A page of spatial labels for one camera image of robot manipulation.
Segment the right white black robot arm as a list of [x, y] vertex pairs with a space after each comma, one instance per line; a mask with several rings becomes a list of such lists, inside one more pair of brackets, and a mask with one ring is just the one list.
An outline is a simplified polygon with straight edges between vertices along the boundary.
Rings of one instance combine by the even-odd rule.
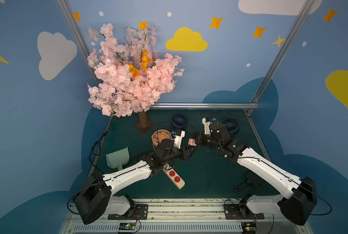
[[220, 155], [249, 169], [279, 192], [277, 196], [247, 195], [240, 205], [253, 214], [283, 215], [296, 225], [305, 225], [317, 204], [314, 180], [283, 170], [241, 140], [231, 138], [223, 123], [210, 117], [203, 118], [202, 123], [204, 131], [195, 134], [197, 145], [216, 149]]

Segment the pink usb adapter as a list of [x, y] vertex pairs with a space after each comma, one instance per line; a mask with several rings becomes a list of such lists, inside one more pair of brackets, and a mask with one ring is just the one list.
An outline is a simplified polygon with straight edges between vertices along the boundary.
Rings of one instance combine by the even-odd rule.
[[194, 139], [192, 139], [192, 138], [190, 138], [190, 139], [188, 140], [188, 146], [193, 146], [193, 147], [196, 147], [195, 140], [194, 140]]

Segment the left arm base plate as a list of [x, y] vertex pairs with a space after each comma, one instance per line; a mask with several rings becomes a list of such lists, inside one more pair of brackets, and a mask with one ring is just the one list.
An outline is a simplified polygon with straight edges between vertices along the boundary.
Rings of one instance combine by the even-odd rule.
[[109, 214], [108, 220], [146, 220], [148, 215], [148, 204], [133, 205], [125, 214]]

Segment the beige red power strip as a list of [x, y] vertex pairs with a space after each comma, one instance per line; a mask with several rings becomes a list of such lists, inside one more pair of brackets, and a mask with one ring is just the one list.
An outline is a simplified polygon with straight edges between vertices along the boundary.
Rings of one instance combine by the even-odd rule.
[[178, 189], [181, 190], [185, 186], [185, 181], [168, 163], [163, 166], [162, 170]]

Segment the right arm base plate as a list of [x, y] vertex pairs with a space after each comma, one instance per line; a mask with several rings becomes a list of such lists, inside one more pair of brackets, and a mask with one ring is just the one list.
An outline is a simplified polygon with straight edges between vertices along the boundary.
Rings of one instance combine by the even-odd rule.
[[264, 219], [264, 214], [253, 214], [246, 206], [238, 204], [224, 204], [224, 213], [227, 220], [245, 220], [245, 219]]

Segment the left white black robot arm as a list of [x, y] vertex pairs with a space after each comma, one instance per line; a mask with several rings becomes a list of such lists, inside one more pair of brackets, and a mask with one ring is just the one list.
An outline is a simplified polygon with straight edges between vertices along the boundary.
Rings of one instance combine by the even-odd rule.
[[184, 180], [169, 164], [176, 159], [189, 159], [195, 150], [194, 139], [189, 139], [187, 145], [179, 145], [177, 140], [164, 139], [154, 152], [128, 168], [103, 175], [92, 173], [70, 199], [77, 209], [75, 214], [80, 216], [85, 225], [99, 219], [106, 210], [117, 216], [132, 218], [136, 208], [134, 201], [128, 195], [117, 197], [115, 194], [160, 172], [165, 172], [173, 182], [179, 183], [179, 188], [182, 188]]

